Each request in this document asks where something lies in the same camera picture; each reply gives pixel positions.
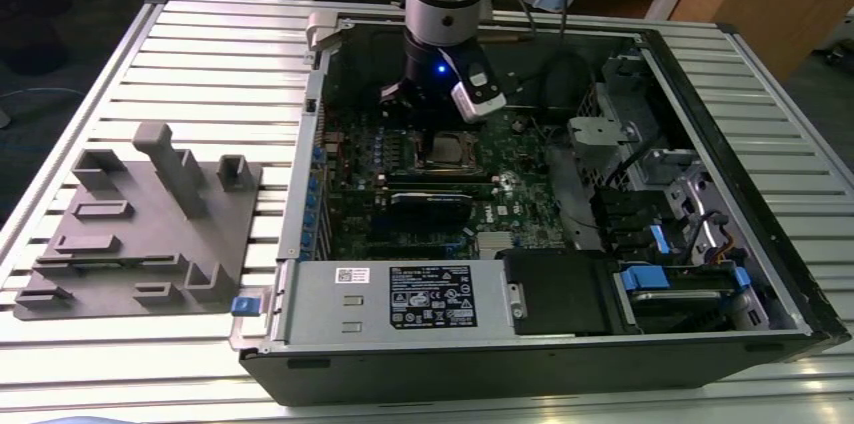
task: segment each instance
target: white label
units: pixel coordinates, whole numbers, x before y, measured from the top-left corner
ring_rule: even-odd
[[[367,284],[371,282],[369,267],[339,267],[335,269],[335,284]]]

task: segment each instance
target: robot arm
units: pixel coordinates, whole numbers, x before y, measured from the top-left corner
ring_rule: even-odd
[[[417,85],[430,86],[433,69],[447,65],[457,78],[451,97],[470,123],[507,103],[477,41],[481,1],[406,0],[407,78]],[[537,1],[554,4],[554,0]]]

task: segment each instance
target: green circuit board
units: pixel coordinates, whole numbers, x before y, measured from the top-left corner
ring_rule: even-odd
[[[467,168],[451,171],[461,174],[459,179],[422,179],[418,132],[371,125],[365,118],[330,126],[326,146],[332,171],[332,258],[477,259],[478,233],[499,231],[511,234],[515,247],[563,247],[543,132],[551,130],[538,129],[530,119],[507,112],[494,115],[479,129],[438,133],[441,139],[455,143],[453,159],[465,162]],[[466,148],[462,152],[458,143]],[[447,232],[378,232],[378,216],[397,193],[471,196],[465,228]]]

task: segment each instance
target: metal bracket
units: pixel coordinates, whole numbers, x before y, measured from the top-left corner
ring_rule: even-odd
[[[328,48],[338,41],[338,31],[351,27],[352,24],[343,24],[339,27],[338,12],[328,10],[312,12],[306,26],[308,49],[316,52]]]

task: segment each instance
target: floor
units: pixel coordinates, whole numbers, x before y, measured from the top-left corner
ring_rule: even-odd
[[[18,76],[0,65],[0,95],[32,87],[62,87],[86,92],[143,1],[75,0],[72,10],[55,20],[71,51],[68,63],[40,77]],[[498,8],[507,5],[513,5],[511,0],[497,3]],[[850,132],[854,76],[828,67],[821,57],[814,56],[796,72],[786,88],[849,167],[854,167],[854,133]],[[80,98],[70,93],[28,93],[0,100],[0,110],[14,120],[0,130],[0,224],[12,212],[79,102]]]

